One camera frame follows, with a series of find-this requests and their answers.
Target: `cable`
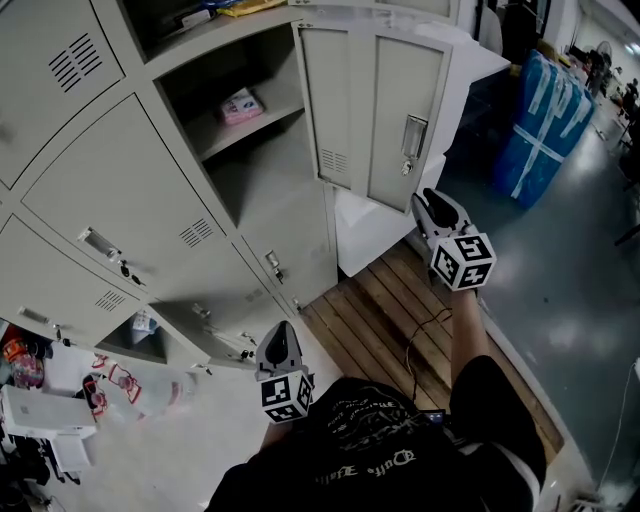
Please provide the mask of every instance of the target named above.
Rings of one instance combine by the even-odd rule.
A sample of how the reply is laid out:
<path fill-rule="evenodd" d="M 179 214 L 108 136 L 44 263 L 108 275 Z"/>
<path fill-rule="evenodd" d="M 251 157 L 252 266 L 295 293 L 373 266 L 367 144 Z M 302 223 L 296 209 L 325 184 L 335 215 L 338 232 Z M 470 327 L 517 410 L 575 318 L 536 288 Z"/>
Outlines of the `cable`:
<path fill-rule="evenodd" d="M 417 374 L 417 372 L 413 371 L 413 369 L 411 368 L 411 363 L 409 362 L 409 349 L 413 345 L 413 340 L 417 336 L 418 331 L 420 331 L 420 329 L 422 329 L 428 323 L 431 323 L 434 320 L 437 320 L 438 317 L 442 313 L 444 313 L 445 311 L 451 311 L 451 308 L 444 308 L 437 315 L 434 315 L 431 319 L 429 319 L 426 322 L 423 322 L 420 325 L 418 325 L 418 327 L 416 327 L 416 330 L 413 331 L 413 334 L 412 334 L 411 338 L 409 338 L 409 344 L 407 345 L 407 349 L 405 350 L 405 353 L 404 353 L 404 365 L 407 367 L 407 370 L 409 371 L 409 375 L 411 375 L 411 377 L 413 377 L 413 395 L 411 397 L 411 401 L 414 404 L 416 403 L 416 395 L 417 395 L 417 391 L 418 391 L 418 374 Z M 447 318 L 445 318 L 442 321 L 445 322 L 445 321 L 449 320 L 449 318 L 451 318 L 451 315 L 449 315 Z"/>
<path fill-rule="evenodd" d="M 609 472 L 609 466 L 611 466 L 611 461 L 613 460 L 613 454 L 616 452 L 616 447 L 618 446 L 618 439 L 620 438 L 620 429 L 622 428 L 622 416 L 624 415 L 624 405 L 627 401 L 627 390 L 629 389 L 629 381 L 631 381 L 631 373 L 635 368 L 636 363 L 634 362 L 629 368 L 629 375 L 627 375 L 627 383 L 624 386 L 624 392 L 622 393 L 622 407 L 620 407 L 620 417 L 618 418 L 618 430 L 616 432 L 616 438 L 613 441 L 613 448 L 611 448 L 611 454 L 609 455 L 609 461 L 607 462 L 607 467 L 604 469 L 604 473 L 602 474 L 602 478 L 600 479 L 600 483 L 598 484 L 598 489 L 596 492 L 600 492 L 600 488 L 604 483 L 604 479 Z"/>

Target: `black wire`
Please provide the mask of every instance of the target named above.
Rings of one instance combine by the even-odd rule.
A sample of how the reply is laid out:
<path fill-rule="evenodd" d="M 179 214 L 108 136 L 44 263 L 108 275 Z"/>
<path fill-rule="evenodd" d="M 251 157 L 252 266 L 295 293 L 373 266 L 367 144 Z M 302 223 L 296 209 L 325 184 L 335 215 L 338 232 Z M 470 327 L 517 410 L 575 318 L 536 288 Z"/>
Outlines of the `black wire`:
<path fill-rule="evenodd" d="M 411 369 L 411 363 L 409 362 L 409 350 L 411 349 L 412 345 L 413 345 L 413 339 L 416 337 L 416 335 L 418 334 L 418 331 L 420 329 L 422 329 L 425 325 L 433 322 L 434 320 L 437 320 L 438 317 L 444 313 L 445 311 L 451 311 L 451 308 L 444 308 L 442 311 L 440 311 L 438 314 L 434 315 L 433 318 L 427 320 L 426 322 L 421 323 L 420 325 L 418 325 L 418 327 L 416 327 L 416 330 L 413 332 L 413 335 L 411 336 L 411 338 L 409 338 L 409 345 L 407 346 L 407 352 L 406 352 L 406 363 L 407 366 L 409 366 L 409 369 Z M 451 318 L 451 314 L 449 314 L 449 316 L 447 318 L 445 318 L 444 320 L 442 320 L 442 322 L 446 322 L 447 320 L 449 320 L 449 318 Z M 413 395 L 411 397 L 411 401 L 415 404 L 416 403 L 416 396 L 418 394 L 418 372 L 416 372 L 415 370 L 411 370 L 411 373 L 413 373 Z"/>

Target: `wooden pallet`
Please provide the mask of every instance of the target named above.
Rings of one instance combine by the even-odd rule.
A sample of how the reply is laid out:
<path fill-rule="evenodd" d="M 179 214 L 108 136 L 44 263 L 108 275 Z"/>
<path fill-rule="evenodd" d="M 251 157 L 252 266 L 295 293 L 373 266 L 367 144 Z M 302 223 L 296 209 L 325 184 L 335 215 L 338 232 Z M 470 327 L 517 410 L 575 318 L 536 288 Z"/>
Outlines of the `wooden pallet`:
<path fill-rule="evenodd" d="M 405 356 L 413 338 L 409 356 L 420 409 L 449 408 L 450 317 L 448 292 L 431 287 L 421 258 L 404 241 L 302 312 L 345 375 L 383 382 L 409 397 L 414 379 Z M 493 358 L 531 413 L 550 463 L 564 439 L 498 345 L 493 339 L 490 343 Z"/>

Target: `white tape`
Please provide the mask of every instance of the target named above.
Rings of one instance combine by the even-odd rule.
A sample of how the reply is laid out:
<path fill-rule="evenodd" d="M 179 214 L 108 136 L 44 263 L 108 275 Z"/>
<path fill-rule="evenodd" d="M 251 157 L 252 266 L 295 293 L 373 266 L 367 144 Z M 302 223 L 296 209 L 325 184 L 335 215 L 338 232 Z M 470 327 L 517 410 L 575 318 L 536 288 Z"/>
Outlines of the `white tape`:
<path fill-rule="evenodd" d="M 589 110 L 591 110 L 591 101 L 589 101 L 589 98 L 583 92 L 582 98 L 580 99 L 580 105 L 578 105 L 578 108 L 573 113 L 573 116 L 571 117 L 569 124 L 565 126 L 564 130 L 562 130 L 560 137 L 564 139 L 567 135 L 569 135 L 571 130 L 573 130 L 576 127 L 576 125 L 584 121 L 584 118 L 587 117 Z"/>
<path fill-rule="evenodd" d="M 542 151 L 543 153 L 549 155 L 555 161 L 557 161 L 557 162 L 564 161 L 564 157 L 562 155 L 560 155 L 559 153 L 556 153 L 550 147 L 545 146 L 542 143 L 542 141 L 539 141 L 538 139 L 536 139 L 533 135 L 531 135 L 528 131 L 526 131 L 522 126 L 514 124 L 513 125 L 513 131 L 516 132 L 518 135 L 520 135 L 520 137 L 525 139 L 527 142 L 530 142 L 531 145 L 538 146 L 538 149 L 540 149 L 540 151 Z"/>
<path fill-rule="evenodd" d="M 573 84 L 571 80 L 569 80 L 566 76 L 563 76 L 564 80 L 564 89 L 562 90 L 562 97 L 560 98 L 560 103 L 558 103 L 558 108 L 556 109 L 556 117 L 558 119 L 564 116 L 567 111 L 567 107 L 571 102 L 571 98 L 573 98 Z"/>
<path fill-rule="evenodd" d="M 538 57 L 538 60 L 540 60 L 540 64 L 542 64 L 542 74 L 540 75 L 538 87 L 536 87 L 536 92 L 529 105 L 529 114 L 533 115 L 538 113 L 538 108 L 540 107 L 544 93 L 549 85 L 549 80 L 551 80 L 551 69 L 549 68 L 549 63 L 544 57 Z"/>
<path fill-rule="evenodd" d="M 553 158 L 556 162 L 562 163 L 564 161 L 564 157 L 560 156 L 553 149 L 545 146 L 542 143 L 542 141 L 536 139 L 533 135 L 531 135 L 521 126 L 514 124 L 513 131 L 515 131 L 518 135 L 524 138 L 532 146 L 531 153 L 529 153 L 529 158 L 527 159 L 527 163 L 525 164 L 524 169 L 522 170 L 520 179 L 518 180 L 518 183 L 516 184 L 515 188 L 513 189 L 513 192 L 511 193 L 511 197 L 513 197 L 514 199 L 517 199 L 520 196 L 520 193 L 522 192 L 524 178 L 527 174 L 531 172 L 533 164 L 536 161 L 536 158 L 538 158 L 538 154 L 540 153 L 540 151 L 548 155 L 550 158 Z"/>
<path fill-rule="evenodd" d="M 562 96 L 562 91 L 564 79 L 558 73 L 556 75 L 556 79 L 553 81 L 553 93 L 551 94 L 551 101 L 549 101 L 549 108 L 547 109 L 547 113 L 544 116 L 544 121 L 540 126 L 540 131 L 538 132 L 538 136 L 536 139 L 543 141 L 544 138 L 549 133 L 549 129 L 551 128 L 551 124 L 553 123 L 553 118 L 556 115 L 556 110 L 558 109 L 558 103 L 560 103 L 560 98 Z"/>

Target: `person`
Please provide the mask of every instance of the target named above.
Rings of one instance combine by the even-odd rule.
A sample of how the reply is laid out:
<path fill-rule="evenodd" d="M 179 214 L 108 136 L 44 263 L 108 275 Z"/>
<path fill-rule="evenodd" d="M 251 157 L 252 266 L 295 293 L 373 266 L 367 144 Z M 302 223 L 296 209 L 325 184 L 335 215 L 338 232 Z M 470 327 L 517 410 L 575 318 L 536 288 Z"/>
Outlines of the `person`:
<path fill-rule="evenodd" d="M 632 83 L 627 84 L 627 92 L 622 98 L 622 108 L 618 113 L 618 117 L 627 112 L 628 115 L 633 114 L 636 98 L 638 97 L 638 79 L 634 78 Z"/>
<path fill-rule="evenodd" d="M 393 388 L 342 378 L 307 418 L 269 426 L 259 453 L 226 472 L 207 511 L 234 503 L 532 511 L 546 471 L 535 424 L 490 356 L 474 291 L 451 300 L 447 426 Z"/>

